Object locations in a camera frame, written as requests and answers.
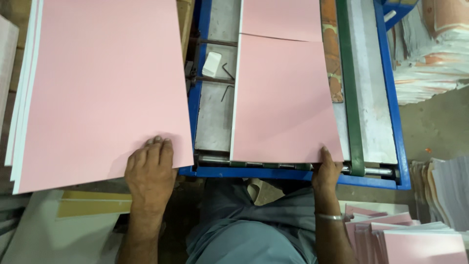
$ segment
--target gray shirt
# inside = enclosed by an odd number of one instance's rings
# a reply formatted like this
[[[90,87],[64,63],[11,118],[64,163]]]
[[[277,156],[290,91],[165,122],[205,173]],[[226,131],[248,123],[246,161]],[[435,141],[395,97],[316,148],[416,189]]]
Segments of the gray shirt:
[[[292,243],[274,227],[239,220],[212,233],[206,243],[198,243],[187,263],[305,264],[305,261]]]

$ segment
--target metal roller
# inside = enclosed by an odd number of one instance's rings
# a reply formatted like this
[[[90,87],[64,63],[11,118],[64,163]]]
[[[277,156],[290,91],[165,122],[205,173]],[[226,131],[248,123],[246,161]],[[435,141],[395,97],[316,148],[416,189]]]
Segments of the metal roller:
[[[299,169],[297,166],[298,164],[292,163],[279,163],[279,164],[272,164],[272,163],[255,163],[255,162],[232,162],[229,160],[228,157],[224,156],[215,156],[215,155],[199,155],[198,159],[200,164],[215,164],[215,165],[224,165],[227,167],[254,167],[254,168],[272,168],[275,166],[278,169]],[[309,164],[310,171],[313,170],[313,164]],[[342,173],[350,174],[350,166],[344,165],[342,168]],[[371,168],[365,167],[365,174],[366,175],[374,175],[374,176],[385,176],[390,177],[393,175],[393,170],[388,168]]]

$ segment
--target metal bracelet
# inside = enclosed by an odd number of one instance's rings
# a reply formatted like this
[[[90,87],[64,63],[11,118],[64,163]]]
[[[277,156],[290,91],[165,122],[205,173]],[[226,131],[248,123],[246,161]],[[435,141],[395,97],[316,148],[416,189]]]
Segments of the metal bracelet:
[[[332,221],[342,221],[345,218],[344,215],[340,215],[340,216],[329,216],[329,215],[323,215],[323,214],[315,214],[315,215],[324,220],[332,220]]]

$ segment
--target hand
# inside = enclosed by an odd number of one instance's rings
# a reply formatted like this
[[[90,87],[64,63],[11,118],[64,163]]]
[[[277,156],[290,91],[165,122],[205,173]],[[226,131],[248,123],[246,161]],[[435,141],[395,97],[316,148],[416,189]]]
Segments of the hand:
[[[335,193],[335,186],[342,171],[342,162],[332,161],[331,153],[326,147],[321,148],[322,164],[319,170],[313,173],[311,184],[314,190],[327,190]]]
[[[177,175],[172,167],[173,144],[160,136],[130,155],[124,178],[132,194],[133,213],[163,214]]]

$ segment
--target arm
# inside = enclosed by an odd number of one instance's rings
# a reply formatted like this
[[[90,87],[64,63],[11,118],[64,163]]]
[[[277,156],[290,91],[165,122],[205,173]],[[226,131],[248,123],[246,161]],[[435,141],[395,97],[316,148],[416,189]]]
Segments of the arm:
[[[129,157],[124,178],[132,194],[132,206],[118,264],[158,263],[159,229],[177,174],[172,166],[173,145],[160,136]]]
[[[321,149],[321,156],[323,163],[311,179],[315,213],[339,216],[340,206],[335,195],[335,186],[342,170],[342,163],[334,163],[326,147]],[[316,251],[319,263],[356,263],[355,254],[348,242],[342,221],[316,217]]]

